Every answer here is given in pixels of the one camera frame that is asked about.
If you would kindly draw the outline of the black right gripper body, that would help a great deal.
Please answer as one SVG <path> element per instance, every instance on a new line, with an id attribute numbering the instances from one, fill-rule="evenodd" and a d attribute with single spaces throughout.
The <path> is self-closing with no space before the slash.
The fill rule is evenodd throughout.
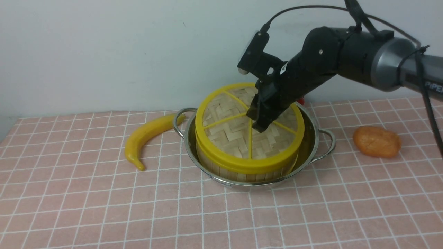
<path id="1" fill-rule="evenodd" d="M 267 130 L 291 104 L 312 92 L 337 74 L 335 72 L 314 73 L 293 59 L 282 67 L 285 71 L 275 71 L 270 82 L 259 80 L 247 117 L 253 121 L 252 128 L 259 133 Z"/>

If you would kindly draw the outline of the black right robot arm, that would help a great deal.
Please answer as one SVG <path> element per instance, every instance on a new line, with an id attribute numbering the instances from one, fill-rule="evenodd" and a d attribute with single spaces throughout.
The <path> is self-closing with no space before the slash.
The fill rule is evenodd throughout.
<path id="1" fill-rule="evenodd" d="M 247 116 L 264 132 L 291 104 L 339 75 L 372 88 L 392 92 L 400 87 L 442 100 L 442 58 L 423 55 L 423 76 L 416 67 L 421 51 L 389 30 L 382 38 L 350 28 L 318 27 L 309 32 L 300 52 L 289 61 L 264 52 L 265 29 L 255 33 L 237 67 L 258 78 Z"/>

